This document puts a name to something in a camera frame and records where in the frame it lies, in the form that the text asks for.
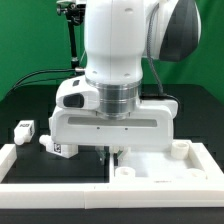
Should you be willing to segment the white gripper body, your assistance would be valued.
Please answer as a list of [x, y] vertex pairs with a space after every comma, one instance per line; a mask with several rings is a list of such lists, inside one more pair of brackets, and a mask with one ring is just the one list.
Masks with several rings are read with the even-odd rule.
[[174, 100], [140, 100], [123, 120], [106, 120], [95, 111], [56, 107], [49, 122], [58, 144], [168, 148], [173, 141]]

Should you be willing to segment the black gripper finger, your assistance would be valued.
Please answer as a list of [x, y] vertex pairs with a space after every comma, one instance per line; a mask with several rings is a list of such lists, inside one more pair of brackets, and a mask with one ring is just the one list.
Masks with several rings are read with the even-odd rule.
[[120, 161], [122, 161], [125, 156], [130, 152], [130, 147], [127, 146], [115, 146], [114, 147], [114, 164], [118, 165]]
[[96, 146], [95, 151], [97, 152], [97, 154], [99, 156], [100, 163], [102, 165], [104, 165], [105, 161], [109, 155], [109, 147], [108, 146]]

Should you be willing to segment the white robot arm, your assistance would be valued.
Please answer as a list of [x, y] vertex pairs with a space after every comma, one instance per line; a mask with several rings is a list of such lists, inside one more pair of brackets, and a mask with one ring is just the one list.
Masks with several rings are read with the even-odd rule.
[[47, 150], [69, 158], [81, 145], [169, 149], [178, 105], [141, 94], [141, 60], [178, 62], [196, 49], [195, 0], [87, 0], [84, 22], [87, 66], [57, 90]]

